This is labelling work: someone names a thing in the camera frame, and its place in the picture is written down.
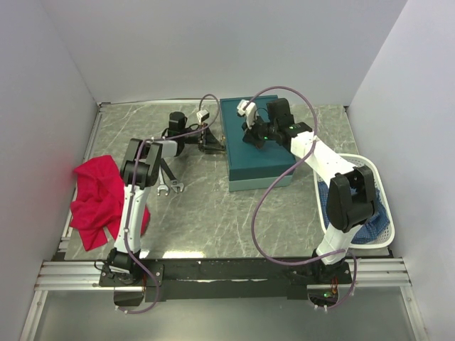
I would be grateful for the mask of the teal tool box with drawer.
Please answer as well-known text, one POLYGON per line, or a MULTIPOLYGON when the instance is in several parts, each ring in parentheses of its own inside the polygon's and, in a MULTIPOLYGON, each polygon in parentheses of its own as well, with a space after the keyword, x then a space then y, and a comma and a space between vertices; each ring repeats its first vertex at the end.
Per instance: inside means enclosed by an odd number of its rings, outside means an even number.
POLYGON ((245 119, 237 115, 241 100, 241 97, 220 100, 230 192, 268 188, 296 162, 276 142, 255 139, 247 133, 245 119))

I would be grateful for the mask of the black handled adjustable wrench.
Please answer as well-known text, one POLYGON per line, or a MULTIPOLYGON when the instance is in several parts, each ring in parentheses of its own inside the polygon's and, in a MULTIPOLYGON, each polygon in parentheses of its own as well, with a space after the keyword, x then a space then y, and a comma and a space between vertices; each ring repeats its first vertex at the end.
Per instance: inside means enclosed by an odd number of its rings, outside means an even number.
POLYGON ((177 177, 173 174, 172 170, 168 166, 167 162, 162 159, 161 160, 161 167, 163 168, 165 174, 168 176, 168 179, 171 182, 171 189, 175 193, 182 193, 184 191, 184 184, 177 179, 177 177))

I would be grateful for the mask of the silver combination wrench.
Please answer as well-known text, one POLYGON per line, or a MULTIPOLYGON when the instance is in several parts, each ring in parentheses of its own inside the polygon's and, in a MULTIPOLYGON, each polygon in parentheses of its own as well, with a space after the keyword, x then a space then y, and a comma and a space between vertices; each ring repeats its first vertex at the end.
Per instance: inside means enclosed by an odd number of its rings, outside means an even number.
POLYGON ((164 175, 163 175, 163 171, 161 168, 159 169, 158 182, 159 182, 159 184, 157 185, 157 188, 156 188, 157 195, 160 196, 160 195, 164 194, 165 196, 167 196, 170 193, 170 188, 169 188, 169 186, 167 186, 167 184, 164 180, 164 175))

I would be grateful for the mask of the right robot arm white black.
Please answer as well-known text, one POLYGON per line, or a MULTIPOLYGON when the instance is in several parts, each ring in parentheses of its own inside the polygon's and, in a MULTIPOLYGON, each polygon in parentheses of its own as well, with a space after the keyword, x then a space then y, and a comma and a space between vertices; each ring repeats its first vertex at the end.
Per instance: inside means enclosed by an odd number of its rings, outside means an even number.
POLYGON ((287 99, 267 103, 267 113, 265 122, 254 102, 240 101, 237 115, 245 118, 244 141, 258 148, 266 141, 277 143, 305 161, 328 186, 328 227, 311 266, 312 277, 327 283, 336 275, 335 265, 345 258, 355 234, 378 210, 374 172, 347 161, 320 140, 315 129, 296 122, 287 99))

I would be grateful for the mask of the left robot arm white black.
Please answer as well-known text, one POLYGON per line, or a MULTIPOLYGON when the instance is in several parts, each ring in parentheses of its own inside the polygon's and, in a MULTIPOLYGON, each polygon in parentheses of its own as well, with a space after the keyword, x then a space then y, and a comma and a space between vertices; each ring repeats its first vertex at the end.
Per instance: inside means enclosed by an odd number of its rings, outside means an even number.
POLYGON ((142 223, 146 201, 153 186, 157 194, 171 191, 182 193, 184 184, 173 174, 166 159, 179 156, 187 144, 194 144, 201 151, 221 152, 224 147, 210 131, 207 120, 210 113, 199 109, 197 123, 187 126, 188 118, 182 112, 171 112, 168 128, 158 138, 131 139, 125 153, 120 175, 124 183, 124 204, 113 249, 102 268, 102 275, 116 277, 127 286, 134 285, 141 277, 137 264, 141 251, 142 223))

